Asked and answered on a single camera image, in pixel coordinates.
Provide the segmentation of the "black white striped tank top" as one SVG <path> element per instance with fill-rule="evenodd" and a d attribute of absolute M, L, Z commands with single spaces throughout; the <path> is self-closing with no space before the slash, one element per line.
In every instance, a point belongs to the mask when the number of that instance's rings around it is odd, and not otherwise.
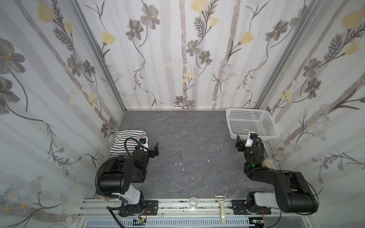
<path fill-rule="evenodd" d="M 145 131 L 142 129 L 118 131 L 109 153 L 128 157 L 129 152 L 132 155 L 135 147 L 139 144 L 139 139 L 143 137 L 143 132 Z"/>

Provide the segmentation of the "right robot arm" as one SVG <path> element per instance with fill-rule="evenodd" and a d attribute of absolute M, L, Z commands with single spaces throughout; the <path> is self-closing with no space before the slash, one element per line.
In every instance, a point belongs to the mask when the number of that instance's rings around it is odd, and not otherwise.
<path fill-rule="evenodd" d="M 266 150 L 256 133 L 251 133 L 246 140 L 238 135 L 235 147 L 244 154 L 243 172 L 246 177 L 274 187 L 274 192 L 250 192 L 245 202 L 248 212 L 258 213 L 264 209 L 279 209 L 299 215 L 317 212 L 319 198 L 302 173 L 263 166 Z"/>

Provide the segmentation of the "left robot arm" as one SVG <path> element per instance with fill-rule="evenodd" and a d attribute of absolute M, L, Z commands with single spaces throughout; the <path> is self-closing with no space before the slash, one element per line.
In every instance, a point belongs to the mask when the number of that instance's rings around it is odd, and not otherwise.
<path fill-rule="evenodd" d="M 126 156 L 113 156 L 101 164 L 96 172 L 95 187 L 99 196 L 121 201 L 119 207 L 107 206 L 107 210 L 116 217 L 147 215 L 148 207 L 143 193 L 132 183 L 143 183 L 147 176 L 150 158 L 159 156 L 159 143 L 153 149 L 146 145 L 146 138 L 139 140 L 127 137 L 121 144 Z"/>

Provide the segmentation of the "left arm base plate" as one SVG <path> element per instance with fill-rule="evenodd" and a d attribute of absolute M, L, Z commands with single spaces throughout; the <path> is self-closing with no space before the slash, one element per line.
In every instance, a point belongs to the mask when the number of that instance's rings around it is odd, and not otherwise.
<path fill-rule="evenodd" d="M 143 204 L 126 205 L 118 211 L 121 217 L 127 216 L 156 216 L 158 212 L 159 201 L 145 200 Z"/>

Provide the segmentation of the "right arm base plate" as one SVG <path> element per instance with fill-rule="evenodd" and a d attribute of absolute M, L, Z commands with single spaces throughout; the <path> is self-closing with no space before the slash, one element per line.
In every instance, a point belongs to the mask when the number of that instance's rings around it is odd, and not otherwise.
<path fill-rule="evenodd" d="M 234 199 L 231 201 L 234 215 L 270 215 L 269 208 L 258 207 L 256 205 L 248 206 L 247 201 L 242 199 Z"/>

